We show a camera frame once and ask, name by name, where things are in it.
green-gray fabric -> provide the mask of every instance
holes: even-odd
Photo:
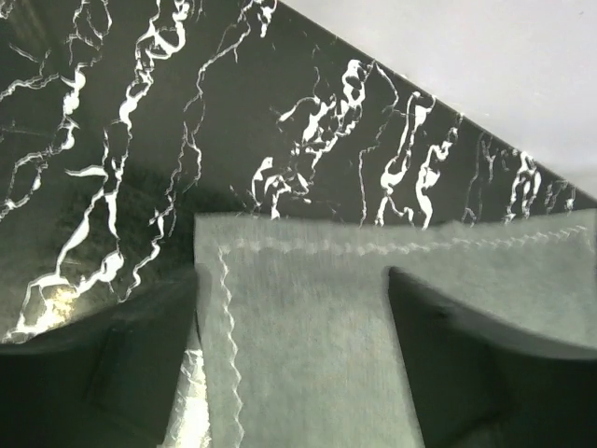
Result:
[[[597,347],[594,235],[593,211],[426,231],[198,217],[196,261],[212,277],[200,309],[213,447],[422,446],[386,267]]]

white surface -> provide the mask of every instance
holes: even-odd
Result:
[[[597,195],[596,0],[285,0]]]

white thread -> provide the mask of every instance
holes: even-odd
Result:
[[[551,240],[558,240],[566,241],[570,238],[571,235],[580,235],[583,236],[585,239],[585,243],[591,249],[592,247],[590,244],[590,239],[588,238],[587,228],[583,226],[574,226],[570,228],[561,229],[559,231],[548,231],[548,232],[541,232],[538,231],[536,233],[529,233],[524,234],[520,237],[512,237],[506,239],[494,239],[494,240],[465,240],[462,238],[452,238],[449,243],[431,243],[429,245],[417,245],[416,243],[409,243],[406,245],[397,245],[395,243],[390,243],[389,245],[375,245],[373,243],[367,243],[365,245],[351,245],[350,243],[346,243],[345,245],[338,245],[334,243],[330,243],[329,240],[322,240],[321,243],[318,245],[317,243],[303,241],[299,239],[295,239],[292,241],[283,241],[283,240],[276,240],[275,238],[266,237],[263,241],[255,241],[255,240],[245,240],[243,238],[239,238],[232,243],[232,245],[219,245],[218,246],[218,258],[220,263],[222,264],[222,275],[220,276],[220,286],[222,286],[222,290],[225,293],[226,300],[224,301],[223,307],[226,316],[229,319],[230,329],[227,331],[227,336],[232,345],[232,356],[229,359],[230,366],[234,370],[236,375],[236,382],[232,385],[232,393],[234,394],[234,398],[236,398],[238,407],[236,413],[234,414],[234,421],[239,429],[239,439],[235,443],[234,448],[240,448],[241,443],[243,442],[244,438],[244,427],[240,420],[241,409],[243,408],[243,400],[239,395],[239,385],[243,376],[239,372],[236,367],[236,355],[239,352],[238,345],[234,342],[234,338],[232,337],[232,332],[234,331],[235,320],[230,312],[230,304],[232,302],[232,292],[226,286],[226,277],[228,276],[230,270],[228,264],[224,261],[224,256],[230,253],[232,248],[235,249],[250,249],[253,252],[259,252],[263,249],[275,249],[279,250],[287,254],[292,250],[302,250],[309,255],[314,255],[318,252],[330,252],[334,256],[341,256],[346,254],[353,254],[356,253],[359,257],[363,257],[366,254],[370,253],[378,253],[381,255],[387,255],[392,252],[400,252],[402,254],[409,254],[411,252],[416,251],[424,251],[430,252],[432,250],[437,249],[446,249],[450,250],[455,248],[456,246],[462,246],[465,249],[470,247],[474,247],[477,249],[482,249],[485,247],[489,247],[490,249],[497,249],[498,247],[502,246],[505,249],[509,249],[514,247],[522,247],[527,243],[547,243]]]

black and white marble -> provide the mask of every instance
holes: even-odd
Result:
[[[594,205],[276,0],[0,0],[5,341],[191,262],[196,213],[426,228]]]

marble countertop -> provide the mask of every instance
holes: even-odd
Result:
[[[0,0],[0,61],[6,341],[192,262],[197,213],[426,228],[595,205],[276,0]]]

